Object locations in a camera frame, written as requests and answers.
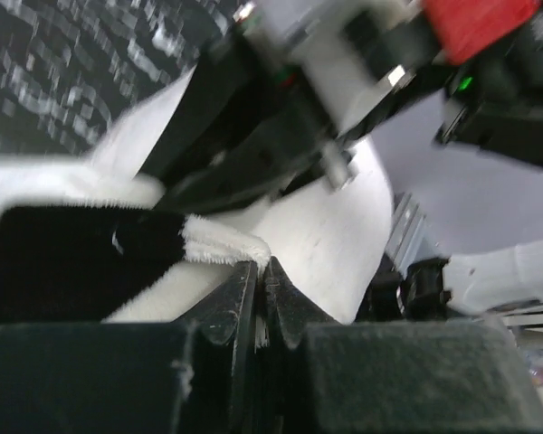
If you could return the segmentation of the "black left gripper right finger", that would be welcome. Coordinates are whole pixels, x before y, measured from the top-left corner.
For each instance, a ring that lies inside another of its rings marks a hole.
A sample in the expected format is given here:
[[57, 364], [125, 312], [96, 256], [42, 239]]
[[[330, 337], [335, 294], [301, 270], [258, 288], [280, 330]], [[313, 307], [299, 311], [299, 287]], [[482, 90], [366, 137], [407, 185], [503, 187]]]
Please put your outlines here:
[[264, 275], [275, 433], [543, 433], [509, 335], [455, 315], [445, 258], [379, 274], [365, 322], [342, 325], [273, 259]]

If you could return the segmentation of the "black white striped pillowcase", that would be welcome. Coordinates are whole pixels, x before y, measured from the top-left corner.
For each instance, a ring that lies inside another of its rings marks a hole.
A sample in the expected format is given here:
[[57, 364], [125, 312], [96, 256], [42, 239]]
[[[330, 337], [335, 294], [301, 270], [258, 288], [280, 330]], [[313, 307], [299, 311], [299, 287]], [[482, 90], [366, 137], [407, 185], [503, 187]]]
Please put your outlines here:
[[25, 205], [0, 212], [0, 325], [100, 321], [183, 262], [251, 261], [261, 239], [196, 215]]

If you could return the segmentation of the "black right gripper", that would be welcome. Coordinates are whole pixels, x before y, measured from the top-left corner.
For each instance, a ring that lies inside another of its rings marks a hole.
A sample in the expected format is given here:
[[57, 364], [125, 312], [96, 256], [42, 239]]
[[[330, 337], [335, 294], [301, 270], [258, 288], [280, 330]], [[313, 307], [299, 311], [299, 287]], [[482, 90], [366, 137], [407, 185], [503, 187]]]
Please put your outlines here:
[[141, 166], [210, 214], [351, 179], [348, 148], [435, 92], [439, 145], [543, 168], [543, 1], [251, 1]]

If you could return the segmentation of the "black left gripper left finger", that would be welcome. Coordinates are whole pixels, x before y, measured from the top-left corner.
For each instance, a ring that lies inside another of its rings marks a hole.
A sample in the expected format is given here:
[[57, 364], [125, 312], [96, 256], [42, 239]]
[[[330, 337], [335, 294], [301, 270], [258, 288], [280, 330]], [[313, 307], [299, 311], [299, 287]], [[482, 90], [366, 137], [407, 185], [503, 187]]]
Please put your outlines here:
[[0, 326], [0, 433], [249, 433], [254, 264], [171, 323]]

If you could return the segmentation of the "white pillow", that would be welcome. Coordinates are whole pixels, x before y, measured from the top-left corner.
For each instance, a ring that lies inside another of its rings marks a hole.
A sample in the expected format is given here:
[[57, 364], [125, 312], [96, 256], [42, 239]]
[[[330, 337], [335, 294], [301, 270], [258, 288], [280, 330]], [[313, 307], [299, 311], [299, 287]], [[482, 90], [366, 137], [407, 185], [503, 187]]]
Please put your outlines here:
[[[0, 211], [14, 200], [119, 201], [150, 206], [158, 182], [139, 173], [174, 113], [188, 75], [126, 111], [87, 155], [0, 155]], [[278, 201], [263, 198], [214, 220], [266, 241], [292, 283], [340, 323], [352, 322], [392, 226], [393, 200], [371, 143], [357, 143], [357, 175], [330, 192], [316, 181]]]

